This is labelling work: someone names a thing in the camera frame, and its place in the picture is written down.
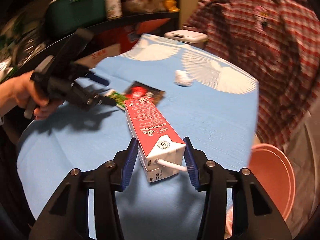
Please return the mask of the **person's left hand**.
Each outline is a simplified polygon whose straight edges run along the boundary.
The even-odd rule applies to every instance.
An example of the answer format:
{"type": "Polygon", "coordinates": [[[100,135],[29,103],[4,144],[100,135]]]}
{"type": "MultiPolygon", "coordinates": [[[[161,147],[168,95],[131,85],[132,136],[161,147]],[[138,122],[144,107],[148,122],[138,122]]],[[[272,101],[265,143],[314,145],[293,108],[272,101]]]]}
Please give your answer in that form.
{"type": "Polygon", "coordinates": [[[32,73],[33,71],[24,73],[1,84],[1,117],[16,106],[25,108],[29,99],[33,99],[38,105],[33,112],[35,119],[44,120],[64,103],[62,100],[49,100],[30,79],[32,73]]]}

